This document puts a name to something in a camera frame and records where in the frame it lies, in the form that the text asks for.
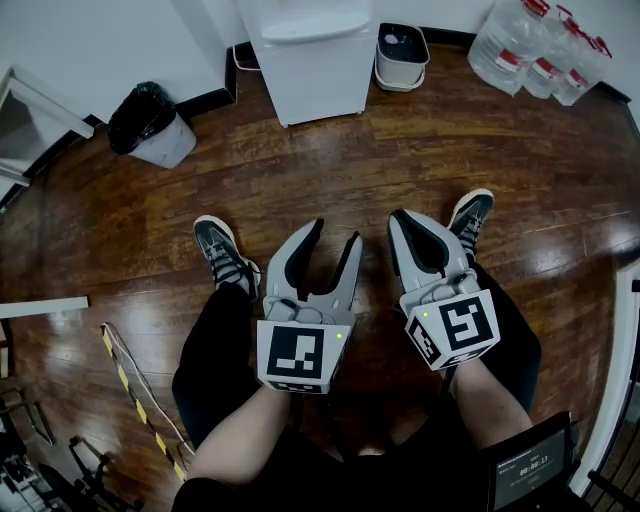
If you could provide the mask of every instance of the sneaker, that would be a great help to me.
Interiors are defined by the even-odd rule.
[[[449,229],[458,237],[467,256],[476,260],[476,241],[493,208],[493,194],[486,188],[472,190],[453,209]]]
[[[211,265],[216,290],[222,283],[238,284],[251,302],[258,300],[260,269],[240,255],[231,228],[217,217],[202,215],[193,223],[193,233]]]

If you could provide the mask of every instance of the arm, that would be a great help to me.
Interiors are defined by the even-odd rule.
[[[487,448],[532,427],[531,419],[480,359],[461,364],[451,394],[478,449]]]
[[[262,386],[198,447],[188,478],[231,485],[253,480],[267,463],[289,417],[291,396]]]

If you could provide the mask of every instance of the cable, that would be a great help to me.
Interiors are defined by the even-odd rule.
[[[240,63],[238,62],[238,57],[236,57],[236,46],[233,45],[232,49],[233,49],[233,60],[235,61],[236,67],[238,69],[241,69],[242,71],[262,71],[260,68],[245,68],[245,67],[242,67],[240,65]]]
[[[156,397],[154,396],[153,391],[151,391],[151,386],[149,385],[149,382],[147,381],[146,377],[144,375],[142,375],[142,372],[140,371],[140,368],[138,368],[138,364],[133,359],[133,356],[131,355],[131,352],[129,352],[129,347],[127,347],[127,344],[120,337],[120,335],[118,334],[118,331],[116,331],[115,327],[112,328],[112,326],[109,323],[104,323],[104,324],[102,324],[102,326],[105,329],[107,329],[107,331],[109,331],[109,335],[111,336],[111,339],[113,340],[113,343],[116,345],[116,347],[118,347],[118,350],[120,350],[120,353],[124,354],[125,356],[127,356],[127,358],[129,358],[129,361],[131,361],[131,364],[133,364],[133,369],[136,372],[136,377],[138,377],[138,381],[140,382],[140,385],[147,392],[147,395],[149,395],[149,398],[151,398],[151,401],[153,402],[153,405],[156,406],[156,409],[158,409],[160,414],[162,414],[162,416],[164,416],[164,419],[166,419],[169,422],[169,424],[171,425],[171,427],[173,427],[173,430],[175,431],[176,435],[178,436],[178,439],[180,439],[180,444],[184,444],[187,447],[187,450],[189,450],[189,453],[191,453],[191,455],[195,455],[195,452],[191,449],[191,447],[189,446],[189,444],[187,443],[185,438],[182,437],[182,434],[178,430],[178,427],[176,427],[175,423],[173,423],[173,421],[171,421],[171,418],[169,418],[169,416],[167,416],[167,413],[165,413],[164,410],[162,409],[162,407],[160,407],[160,404],[158,404],[158,401],[156,400]]]

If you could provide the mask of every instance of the display screen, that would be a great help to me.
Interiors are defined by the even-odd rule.
[[[565,431],[496,466],[494,510],[500,510],[542,486],[564,469]]]

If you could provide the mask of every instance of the small white appliance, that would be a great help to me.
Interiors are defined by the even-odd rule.
[[[237,0],[282,126],[365,109],[376,0]]]

